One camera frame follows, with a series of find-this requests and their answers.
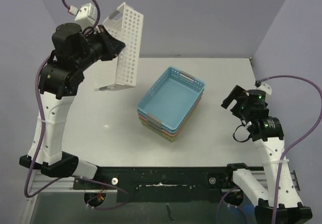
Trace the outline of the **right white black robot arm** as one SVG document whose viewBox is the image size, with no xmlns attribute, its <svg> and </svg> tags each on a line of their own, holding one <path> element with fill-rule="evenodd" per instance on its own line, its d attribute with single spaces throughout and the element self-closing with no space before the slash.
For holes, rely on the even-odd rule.
<svg viewBox="0 0 322 224">
<path fill-rule="evenodd" d="M 245 164 L 230 165 L 232 171 L 224 175 L 229 188 L 236 188 L 247 196 L 255 208 L 257 223 L 306 223 L 312 219 L 310 207 L 304 206 L 293 184 L 285 150 L 284 133 L 278 118 L 269 115 L 266 92 L 245 90 L 236 85 L 221 106 L 232 103 L 233 116 L 241 120 L 259 151 L 267 187 L 252 175 Z"/>
</svg>

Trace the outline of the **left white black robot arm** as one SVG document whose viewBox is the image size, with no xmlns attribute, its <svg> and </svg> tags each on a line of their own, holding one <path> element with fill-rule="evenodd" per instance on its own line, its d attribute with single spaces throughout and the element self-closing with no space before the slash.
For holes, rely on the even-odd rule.
<svg viewBox="0 0 322 224">
<path fill-rule="evenodd" d="M 19 164 L 52 178 L 81 177 L 89 188 L 101 186 L 99 167 L 62 150 L 70 107 L 84 81 L 84 71 L 97 61 L 110 61 L 125 48 L 103 25 L 82 29 L 77 23 L 59 25 L 52 35 L 54 50 L 36 77 L 40 108 L 34 142 Z"/>
</svg>

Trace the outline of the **blue perforated plastic basket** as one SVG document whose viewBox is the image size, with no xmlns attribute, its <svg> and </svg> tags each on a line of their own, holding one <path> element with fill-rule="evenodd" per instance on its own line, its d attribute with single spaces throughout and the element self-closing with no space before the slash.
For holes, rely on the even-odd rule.
<svg viewBox="0 0 322 224">
<path fill-rule="evenodd" d="M 204 88 L 204 81 L 170 66 L 138 102 L 137 112 L 174 133 L 203 94 Z"/>
</svg>

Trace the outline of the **white perforated plastic basket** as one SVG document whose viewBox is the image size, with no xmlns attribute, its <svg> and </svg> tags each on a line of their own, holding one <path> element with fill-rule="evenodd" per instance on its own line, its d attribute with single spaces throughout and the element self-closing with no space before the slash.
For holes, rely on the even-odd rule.
<svg viewBox="0 0 322 224">
<path fill-rule="evenodd" d="M 144 15 L 122 3 L 104 21 L 111 36 L 125 43 L 125 48 L 112 61 L 94 64 L 95 91 L 118 91 L 136 86 Z"/>
</svg>

